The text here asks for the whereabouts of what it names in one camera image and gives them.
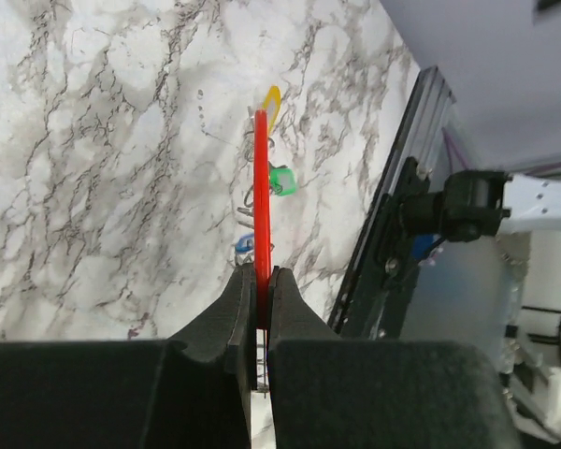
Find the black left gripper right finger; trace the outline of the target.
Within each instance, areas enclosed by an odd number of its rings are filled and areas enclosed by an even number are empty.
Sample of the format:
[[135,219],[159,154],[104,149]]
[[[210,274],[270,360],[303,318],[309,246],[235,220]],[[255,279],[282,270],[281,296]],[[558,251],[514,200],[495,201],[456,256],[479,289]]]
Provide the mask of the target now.
[[279,448],[518,448],[501,383],[476,348],[343,339],[276,268],[267,352]]

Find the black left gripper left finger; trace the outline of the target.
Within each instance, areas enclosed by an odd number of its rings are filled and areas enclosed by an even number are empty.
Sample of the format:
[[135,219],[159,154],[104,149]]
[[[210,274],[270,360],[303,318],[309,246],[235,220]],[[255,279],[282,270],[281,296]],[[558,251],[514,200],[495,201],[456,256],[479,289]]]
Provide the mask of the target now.
[[255,275],[164,340],[0,343],[0,448],[247,448]]

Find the blue key tag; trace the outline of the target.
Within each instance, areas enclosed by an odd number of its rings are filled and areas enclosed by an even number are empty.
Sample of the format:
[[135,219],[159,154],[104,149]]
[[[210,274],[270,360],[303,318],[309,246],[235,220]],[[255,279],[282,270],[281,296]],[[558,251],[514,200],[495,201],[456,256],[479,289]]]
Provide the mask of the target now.
[[235,254],[251,253],[254,250],[254,234],[246,234],[235,243]]

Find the green key tag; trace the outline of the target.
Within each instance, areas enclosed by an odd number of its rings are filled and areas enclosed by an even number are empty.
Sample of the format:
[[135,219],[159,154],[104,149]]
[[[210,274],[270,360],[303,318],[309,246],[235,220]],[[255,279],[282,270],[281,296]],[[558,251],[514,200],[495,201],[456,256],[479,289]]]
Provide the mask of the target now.
[[269,170],[269,185],[275,196],[289,196],[297,190],[295,174],[289,167],[272,167]]

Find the grey key organizer red handle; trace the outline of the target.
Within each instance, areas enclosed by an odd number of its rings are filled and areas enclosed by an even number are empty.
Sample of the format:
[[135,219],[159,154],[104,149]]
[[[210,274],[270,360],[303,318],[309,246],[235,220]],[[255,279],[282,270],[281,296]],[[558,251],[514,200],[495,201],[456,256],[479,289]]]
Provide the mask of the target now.
[[248,234],[254,234],[254,250],[235,254],[235,244],[233,250],[234,262],[242,274],[240,317],[244,329],[238,346],[239,367],[251,391],[263,395],[270,393],[267,356],[273,271],[268,147],[266,111],[258,109],[252,124],[252,203],[243,208],[252,220]]

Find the yellow key tag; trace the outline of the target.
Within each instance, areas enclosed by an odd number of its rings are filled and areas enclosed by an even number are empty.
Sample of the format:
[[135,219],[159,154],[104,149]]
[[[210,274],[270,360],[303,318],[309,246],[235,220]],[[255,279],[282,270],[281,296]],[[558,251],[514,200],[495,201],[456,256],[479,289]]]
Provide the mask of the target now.
[[281,91],[277,85],[272,85],[268,90],[263,109],[266,111],[267,134],[270,136],[281,109]]

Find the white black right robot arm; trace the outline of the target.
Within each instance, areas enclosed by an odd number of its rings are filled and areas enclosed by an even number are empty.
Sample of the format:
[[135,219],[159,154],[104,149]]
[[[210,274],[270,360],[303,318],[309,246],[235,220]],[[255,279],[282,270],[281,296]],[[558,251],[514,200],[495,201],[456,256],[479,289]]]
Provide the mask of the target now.
[[450,242],[532,231],[561,231],[561,181],[490,170],[452,174],[435,193],[401,201],[400,220],[411,235]]

